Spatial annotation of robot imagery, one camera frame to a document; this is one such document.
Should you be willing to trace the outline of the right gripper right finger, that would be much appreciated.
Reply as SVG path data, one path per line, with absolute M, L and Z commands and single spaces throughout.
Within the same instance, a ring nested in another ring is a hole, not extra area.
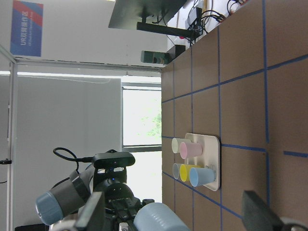
M 254 192 L 242 195 L 242 223 L 247 231 L 280 231 L 282 220 Z

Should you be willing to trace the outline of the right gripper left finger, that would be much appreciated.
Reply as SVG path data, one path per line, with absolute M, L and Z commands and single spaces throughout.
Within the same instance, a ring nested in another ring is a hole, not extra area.
M 103 192 L 93 192 L 74 224 L 77 231 L 102 231 L 105 220 Z

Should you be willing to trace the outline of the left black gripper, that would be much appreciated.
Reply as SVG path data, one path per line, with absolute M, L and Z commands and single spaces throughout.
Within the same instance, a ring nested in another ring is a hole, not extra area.
M 129 231 L 137 230 L 134 219 L 142 204 L 127 185 L 125 168 L 94 170 L 93 190 L 104 194 L 104 231 L 117 231 L 122 222 L 128 224 Z

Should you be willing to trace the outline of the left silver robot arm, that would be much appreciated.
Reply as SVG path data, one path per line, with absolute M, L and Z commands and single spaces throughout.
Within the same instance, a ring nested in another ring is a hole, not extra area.
M 142 208 L 140 199 L 127 185 L 125 167 L 95 169 L 89 166 L 82 173 L 73 171 L 36 199 L 36 211 L 45 225 L 53 225 L 75 214 L 89 202 L 94 192 L 101 192 L 104 201 L 98 205 L 97 221 L 101 231 L 116 231 L 121 222 L 135 230 L 133 221 Z

